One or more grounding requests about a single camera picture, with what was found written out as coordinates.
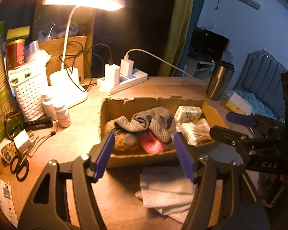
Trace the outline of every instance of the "bottle cap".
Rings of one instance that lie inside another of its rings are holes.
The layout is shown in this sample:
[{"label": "bottle cap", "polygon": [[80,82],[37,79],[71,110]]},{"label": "bottle cap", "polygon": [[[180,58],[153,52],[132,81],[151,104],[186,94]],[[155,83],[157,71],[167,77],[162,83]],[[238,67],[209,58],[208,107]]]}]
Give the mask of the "bottle cap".
[{"label": "bottle cap", "polygon": [[56,99],[54,102],[53,102],[53,107],[56,111],[61,111],[65,108],[65,103],[62,101],[62,100],[59,100],[59,99]]},{"label": "bottle cap", "polygon": [[53,86],[43,86],[41,88],[41,95],[42,95],[42,98],[44,98],[44,99],[53,97],[53,95],[54,95]]}]

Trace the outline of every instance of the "screw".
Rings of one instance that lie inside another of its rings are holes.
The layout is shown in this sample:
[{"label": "screw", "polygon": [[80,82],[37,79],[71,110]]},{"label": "screw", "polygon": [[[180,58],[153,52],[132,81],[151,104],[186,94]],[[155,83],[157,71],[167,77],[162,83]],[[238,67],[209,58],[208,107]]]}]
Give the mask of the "screw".
[{"label": "screw", "polygon": [[83,153],[80,155],[82,160],[88,160],[90,156],[87,153]]},{"label": "screw", "polygon": [[237,160],[233,160],[233,165],[235,165],[235,166],[240,166],[241,163],[240,163],[239,161],[237,161]]},{"label": "screw", "polygon": [[255,154],[256,154],[256,151],[255,151],[255,150],[250,150],[248,154],[249,154],[250,156],[251,156],[251,155],[255,155]]},{"label": "screw", "polygon": [[209,159],[209,156],[207,156],[207,155],[200,155],[200,160],[202,160],[202,161],[208,161],[208,159]]},{"label": "screw", "polygon": [[50,160],[48,163],[52,166],[55,166],[57,164],[56,160]]}]

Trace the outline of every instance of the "blue curtain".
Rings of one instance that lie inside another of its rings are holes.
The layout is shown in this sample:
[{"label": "blue curtain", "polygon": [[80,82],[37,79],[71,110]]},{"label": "blue curtain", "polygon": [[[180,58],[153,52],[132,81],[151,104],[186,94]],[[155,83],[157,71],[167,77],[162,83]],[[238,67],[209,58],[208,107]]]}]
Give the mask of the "blue curtain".
[{"label": "blue curtain", "polygon": [[[185,46],[184,46],[184,49],[182,51],[182,55],[181,55],[181,58],[180,58],[180,61],[178,64],[178,67],[182,70],[184,69],[184,66],[185,66],[186,61],[187,61],[188,50],[189,50],[190,43],[191,43],[192,33],[194,30],[194,27],[196,27],[196,25],[197,25],[198,19],[200,18],[200,13],[203,9],[204,1],[205,0],[194,0],[193,1],[193,8],[192,8],[192,14],[191,14],[191,19],[190,19],[189,29],[188,29],[188,33],[187,33],[187,38],[186,38]],[[182,72],[176,70],[174,76],[181,77]]]}]

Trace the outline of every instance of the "scissors handle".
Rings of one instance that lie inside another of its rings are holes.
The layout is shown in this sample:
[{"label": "scissors handle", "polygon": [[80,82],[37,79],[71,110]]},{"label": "scissors handle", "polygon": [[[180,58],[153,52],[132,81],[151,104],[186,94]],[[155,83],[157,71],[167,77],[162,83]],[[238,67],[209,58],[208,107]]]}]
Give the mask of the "scissors handle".
[{"label": "scissors handle", "polygon": [[[23,168],[26,168],[26,172],[23,177],[19,177],[19,173],[23,170]],[[23,182],[27,178],[28,173],[29,173],[29,162],[27,159],[25,159],[23,160],[22,164],[20,164],[19,168],[16,171],[17,181]]]},{"label": "scissors handle", "polygon": [[[14,162],[15,162],[16,160],[17,160],[17,164],[16,164],[16,166],[15,166],[15,169],[13,169],[13,164],[14,164]],[[19,166],[20,166],[21,160],[22,160],[22,155],[21,155],[21,154],[17,154],[17,155],[14,156],[13,159],[11,160],[10,170],[11,170],[11,173],[12,173],[13,175],[16,174],[16,172],[17,172],[17,170],[18,170],[18,168],[19,168]]]}]

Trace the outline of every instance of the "desk lamp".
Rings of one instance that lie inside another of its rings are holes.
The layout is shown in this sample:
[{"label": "desk lamp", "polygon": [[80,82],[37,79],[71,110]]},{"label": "desk lamp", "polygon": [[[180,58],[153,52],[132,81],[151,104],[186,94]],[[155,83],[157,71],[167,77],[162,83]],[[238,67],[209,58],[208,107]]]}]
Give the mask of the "desk lamp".
[{"label": "desk lamp", "polygon": [[80,86],[78,69],[73,68],[72,71],[70,71],[70,69],[64,68],[68,32],[71,18],[75,10],[81,6],[84,6],[114,11],[123,8],[125,6],[125,2],[123,0],[43,0],[43,5],[74,6],[67,21],[61,70],[52,73],[49,77],[50,83],[54,87],[57,97],[63,99],[68,108],[70,108],[85,101],[88,97],[88,92],[85,91],[82,86]]}]

